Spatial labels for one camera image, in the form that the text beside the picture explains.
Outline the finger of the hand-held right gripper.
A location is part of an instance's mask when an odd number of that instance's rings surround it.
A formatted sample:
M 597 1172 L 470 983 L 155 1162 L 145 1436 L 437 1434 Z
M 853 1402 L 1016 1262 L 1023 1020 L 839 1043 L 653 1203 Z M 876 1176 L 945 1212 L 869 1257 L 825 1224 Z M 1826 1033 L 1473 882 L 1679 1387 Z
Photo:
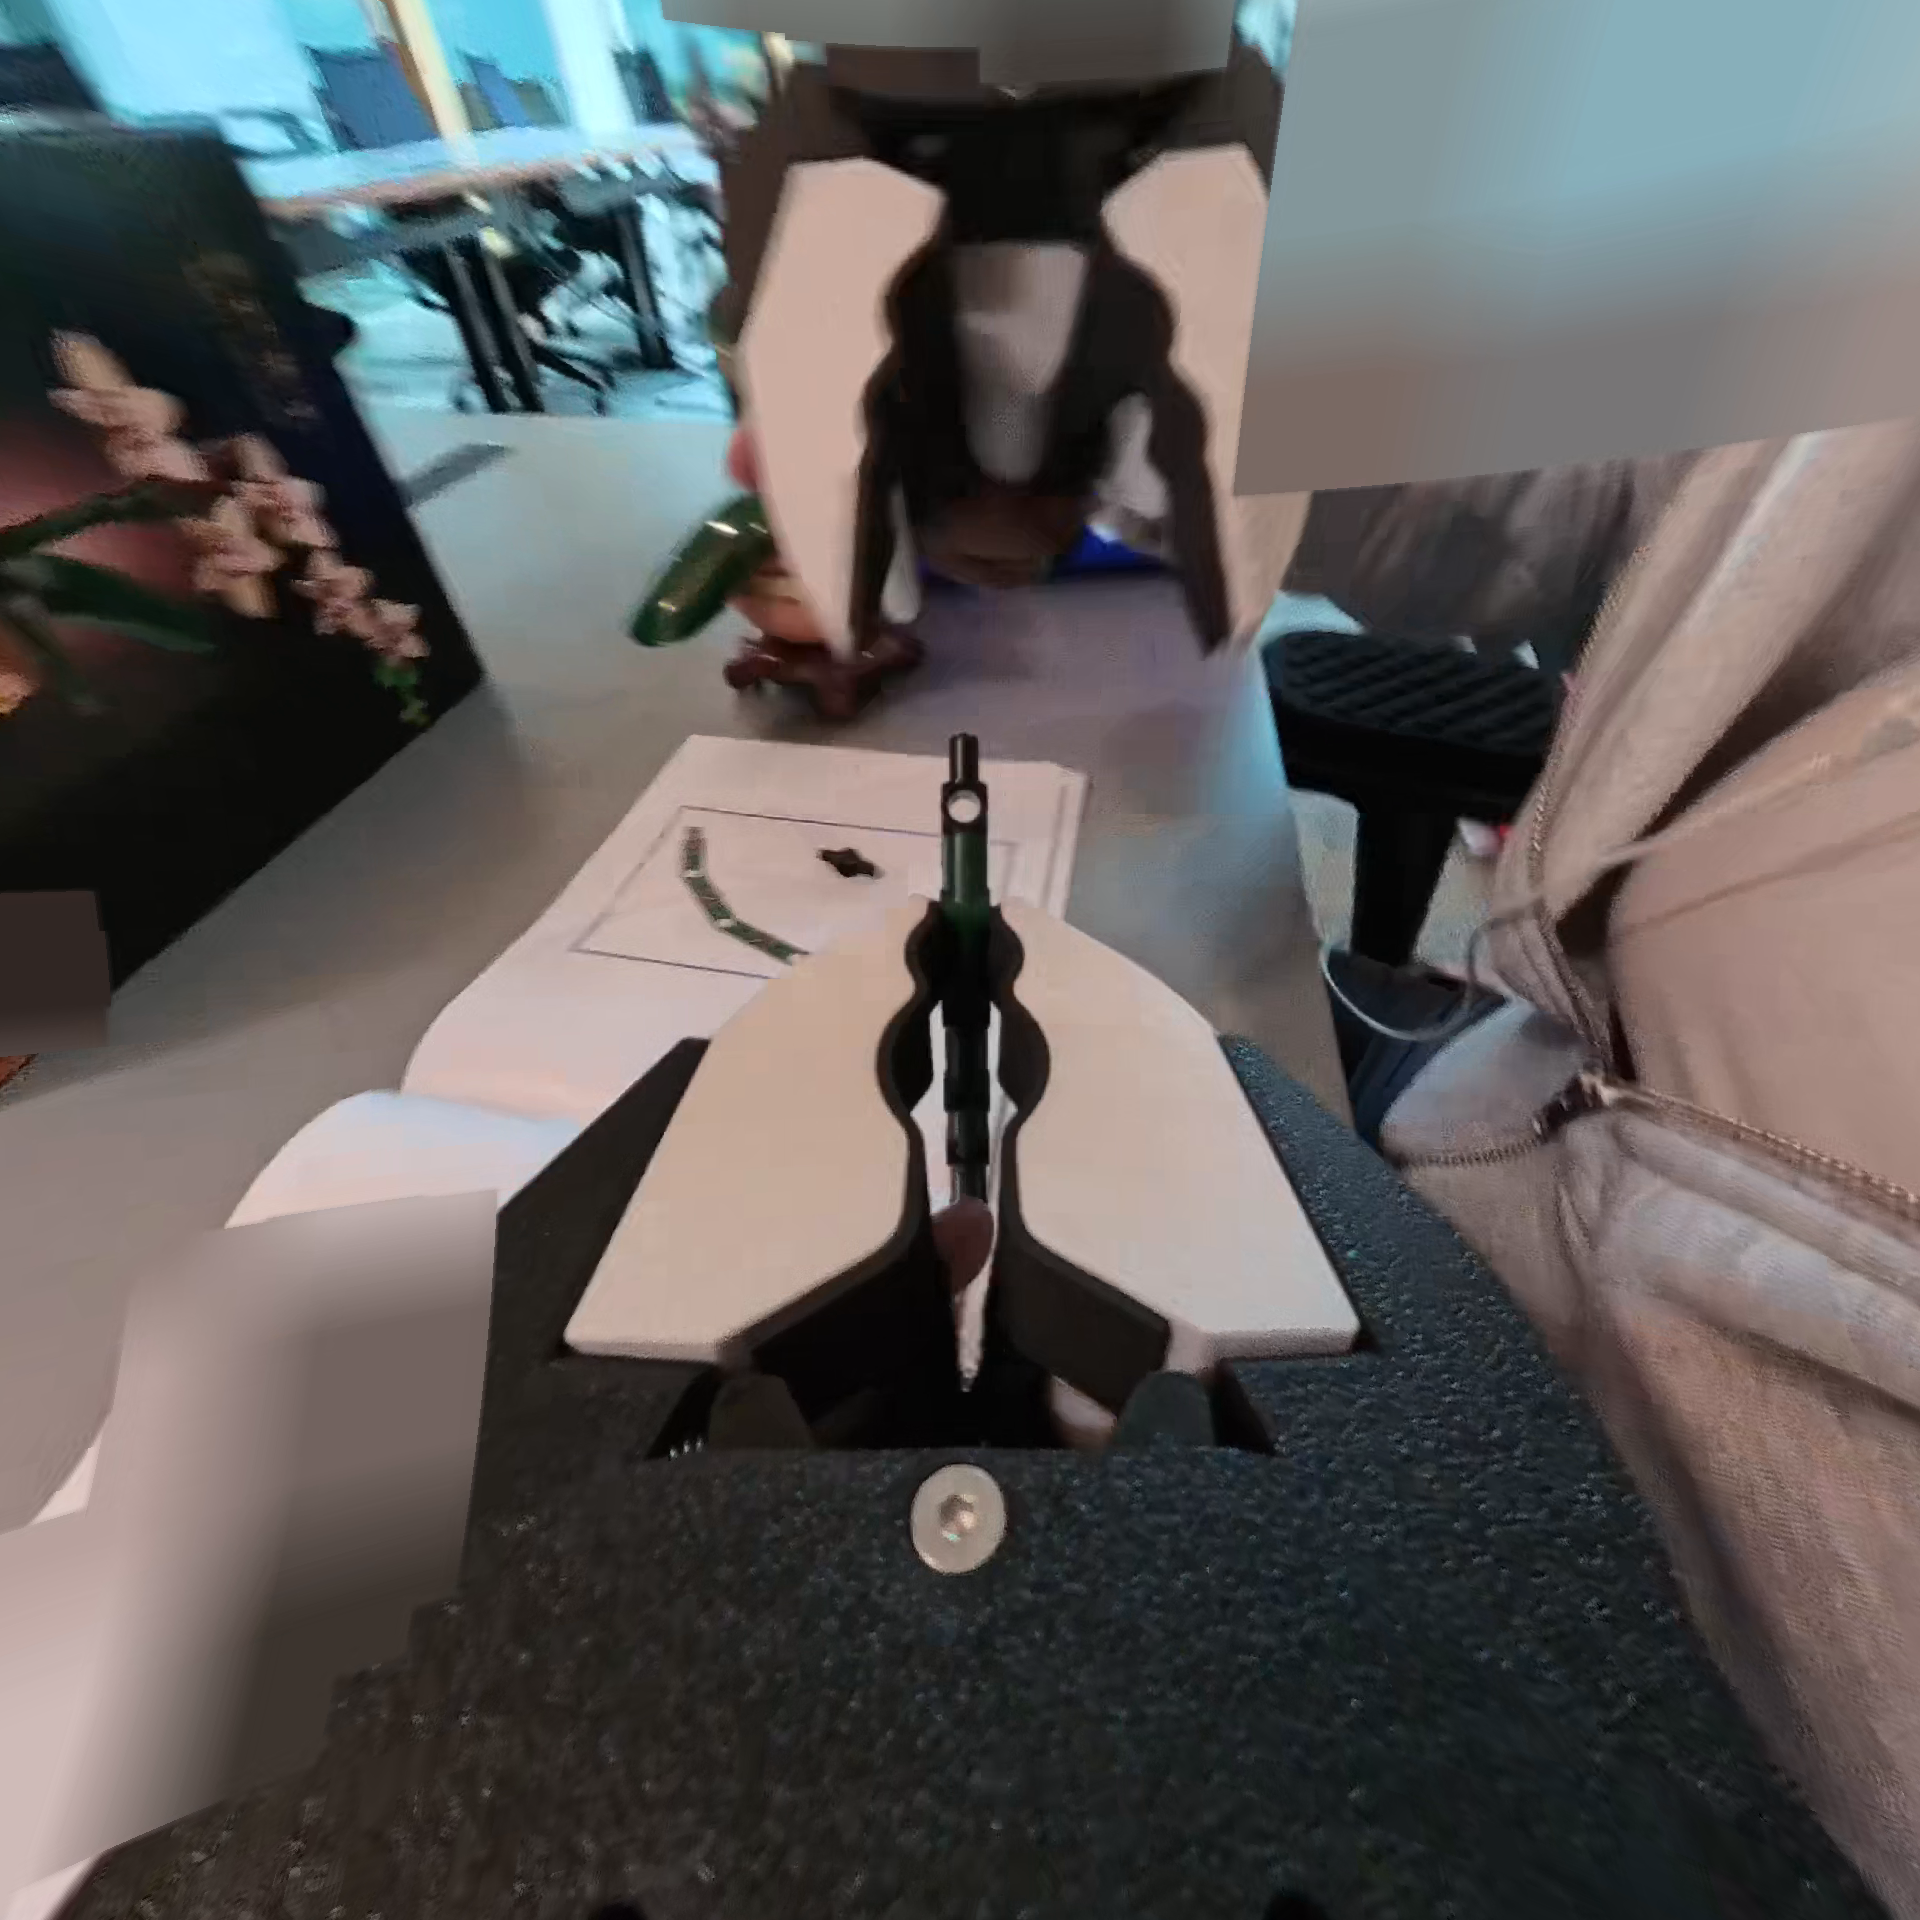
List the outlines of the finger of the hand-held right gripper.
M 779 180 L 740 326 L 740 396 L 776 557 L 833 656 L 879 630 L 900 539 L 950 490 L 950 382 L 900 337 L 945 192 L 870 157 Z
M 1266 180 L 1239 139 L 1170 147 L 1103 204 L 1123 266 L 1163 297 L 1169 346 L 1149 372 L 1193 404 L 1197 434 L 1149 394 L 1107 417 L 1093 524 L 1166 563 L 1209 650 L 1246 653 L 1280 590 L 1280 496 L 1236 490 L 1243 384 L 1252 363 Z

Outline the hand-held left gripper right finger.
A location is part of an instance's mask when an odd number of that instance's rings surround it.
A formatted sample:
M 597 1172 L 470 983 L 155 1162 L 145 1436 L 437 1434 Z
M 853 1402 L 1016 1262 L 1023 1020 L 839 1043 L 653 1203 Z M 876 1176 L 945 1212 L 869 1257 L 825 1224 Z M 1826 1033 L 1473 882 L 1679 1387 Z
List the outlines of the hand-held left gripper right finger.
M 1156 1374 L 1357 1352 L 1360 1312 L 1213 1026 L 1042 909 L 1007 903 L 993 942 L 993 1336 L 1105 1419 Z

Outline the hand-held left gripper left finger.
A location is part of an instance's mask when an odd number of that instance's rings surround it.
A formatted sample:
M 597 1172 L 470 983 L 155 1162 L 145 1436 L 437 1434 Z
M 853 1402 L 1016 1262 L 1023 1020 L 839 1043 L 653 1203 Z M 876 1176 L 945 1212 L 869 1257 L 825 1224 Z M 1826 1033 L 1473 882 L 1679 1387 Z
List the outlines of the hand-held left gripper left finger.
M 917 1104 L 935 1076 L 917 942 L 879 912 L 765 983 L 705 1046 L 563 1339 L 579 1357 L 783 1379 L 812 1419 L 956 1397 Z

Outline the green toy leaf piece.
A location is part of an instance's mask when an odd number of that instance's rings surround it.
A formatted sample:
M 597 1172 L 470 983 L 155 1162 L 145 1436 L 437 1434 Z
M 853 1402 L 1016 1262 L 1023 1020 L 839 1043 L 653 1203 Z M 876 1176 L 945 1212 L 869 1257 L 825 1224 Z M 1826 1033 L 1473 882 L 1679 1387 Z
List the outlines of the green toy leaf piece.
M 776 557 L 772 523 L 756 490 L 740 490 L 712 509 L 660 564 L 627 619 L 642 647 L 683 646 L 699 637 Z

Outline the green toy brick stem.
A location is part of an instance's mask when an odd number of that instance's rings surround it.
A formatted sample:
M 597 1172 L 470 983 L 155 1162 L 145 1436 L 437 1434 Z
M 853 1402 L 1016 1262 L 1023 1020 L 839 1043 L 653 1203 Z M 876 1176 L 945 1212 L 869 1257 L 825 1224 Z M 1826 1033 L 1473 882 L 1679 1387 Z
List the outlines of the green toy brick stem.
M 949 817 L 943 829 L 943 1107 L 949 1199 L 985 1203 L 993 1154 L 990 929 L 985 829 Z

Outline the dark red toy piece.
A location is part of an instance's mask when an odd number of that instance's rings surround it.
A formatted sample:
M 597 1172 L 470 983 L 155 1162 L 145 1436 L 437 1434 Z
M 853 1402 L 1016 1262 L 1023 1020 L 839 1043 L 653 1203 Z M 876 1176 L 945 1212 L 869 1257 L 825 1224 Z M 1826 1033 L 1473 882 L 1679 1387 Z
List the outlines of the dark red toy piece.
M 920 637 L 895 626 L 850 656 L 833 653 L 820 639 L 750 634 L 723 664 L 723 682 L 736 694 L 779 684 L 803 694 L 820 719 L 849 722 L 882 684 L 912 674 L 923 659 Z

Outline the black toy connector pin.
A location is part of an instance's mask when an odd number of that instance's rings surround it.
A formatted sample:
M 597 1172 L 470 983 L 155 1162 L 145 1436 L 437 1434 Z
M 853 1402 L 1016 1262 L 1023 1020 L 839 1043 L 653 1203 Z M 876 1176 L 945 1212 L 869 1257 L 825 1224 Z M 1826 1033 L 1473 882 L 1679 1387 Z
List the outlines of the black toy connector pin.
M 990 904 L 989 796 L 973 733 L 949 736 L 949 764 L 940 789 L 940 899 L 956 914 Z

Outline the light grey desk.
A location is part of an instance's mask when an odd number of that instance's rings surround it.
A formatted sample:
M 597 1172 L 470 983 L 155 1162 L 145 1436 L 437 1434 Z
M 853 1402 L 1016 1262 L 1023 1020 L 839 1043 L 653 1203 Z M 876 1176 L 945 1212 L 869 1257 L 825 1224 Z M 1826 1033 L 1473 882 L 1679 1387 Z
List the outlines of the light grey desk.
M 373 410 L 403 469 L 506 460 L 417 524 L 489 670 L 115 1000 L 109 1046 L 3 1093 L 3 1290 L 97 1289 L 215 1229 L 326 1103 L 387 1084 L 686 733 L 829 740 L 723 690 L 723 634 L 640 650 L 636 590 L 716 496 L 716 422 Z M 1259 662 L 1200 656 L 1169 580 L 945 597 L 926 664 L 836 740 L 1090 777 L 1069 917 L 1347 1116 Z

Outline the person's right hand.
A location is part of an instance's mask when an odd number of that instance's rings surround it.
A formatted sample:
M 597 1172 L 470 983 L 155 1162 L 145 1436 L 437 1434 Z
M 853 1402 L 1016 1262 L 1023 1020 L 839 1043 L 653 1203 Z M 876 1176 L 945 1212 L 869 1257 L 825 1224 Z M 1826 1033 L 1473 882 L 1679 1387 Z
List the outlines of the person's right hand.
M 1076 547 L 1090 496 L 982 482 L 917 523 L 926 574 L 956 587 L 1030 587 Z

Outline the white instruction booklet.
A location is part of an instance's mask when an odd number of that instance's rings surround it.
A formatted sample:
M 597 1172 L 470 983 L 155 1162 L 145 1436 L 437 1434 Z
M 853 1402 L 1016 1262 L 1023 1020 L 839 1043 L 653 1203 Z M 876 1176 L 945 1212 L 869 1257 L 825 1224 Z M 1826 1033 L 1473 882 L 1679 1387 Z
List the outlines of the white instruction booklet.
M 396 1196 L 512 1199 L 683 1039 L 879 912 L 940 892 L 945 753 L 693 733 L 563 894 L 430 1020 L 396 1092 L 307 1119 L 227 1224 Z M 853 846 L 876 880 L 816 847 Z

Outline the background office table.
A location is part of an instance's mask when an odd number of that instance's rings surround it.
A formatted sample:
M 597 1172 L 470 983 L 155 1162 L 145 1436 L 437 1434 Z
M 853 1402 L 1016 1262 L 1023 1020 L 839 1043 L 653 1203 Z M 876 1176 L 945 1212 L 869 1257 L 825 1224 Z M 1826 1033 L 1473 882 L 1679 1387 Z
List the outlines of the background office table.
M 506 129 L 396 147 L 242 157 L 242 176 L 280 227 L 302 276 L 369 260 L 433 260 L 450 294 L 467 382 L 495 414 L 545 407 L 535 337 L 485 234 L 522 223 L 550 196 L 575 219 L 607 219 L 617 280 L 627 292 L 640 363 L 680 372 L 640 226 L 642 203 L 702 204 L 712 157 L 680 126 L 627 132 Z

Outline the background office chair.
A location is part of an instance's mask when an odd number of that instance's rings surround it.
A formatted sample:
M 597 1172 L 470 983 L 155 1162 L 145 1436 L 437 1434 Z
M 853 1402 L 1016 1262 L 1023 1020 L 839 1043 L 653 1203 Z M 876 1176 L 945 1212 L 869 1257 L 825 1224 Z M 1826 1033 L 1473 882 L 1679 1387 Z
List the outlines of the background office chair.
M 556 122 L 536 80 L 515 80 L 479 54 L 460 54 L 460 99 L 470 132 L 536 132 Z
M 407 80 L 400 49 L 373 40 L 359 49 L 306 46 L 322 119 L 340 150 L 392 150 L 437 136 L 430 110 Z

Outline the black orchid print box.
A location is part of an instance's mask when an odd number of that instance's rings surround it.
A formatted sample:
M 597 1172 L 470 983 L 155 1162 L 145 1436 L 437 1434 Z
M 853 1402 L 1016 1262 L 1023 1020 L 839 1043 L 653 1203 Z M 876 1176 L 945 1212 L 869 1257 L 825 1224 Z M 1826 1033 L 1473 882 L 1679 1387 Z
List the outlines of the black orchid print box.
M 176 942 L 483 679 L 200 126 L 3 116 L 3 897 Z

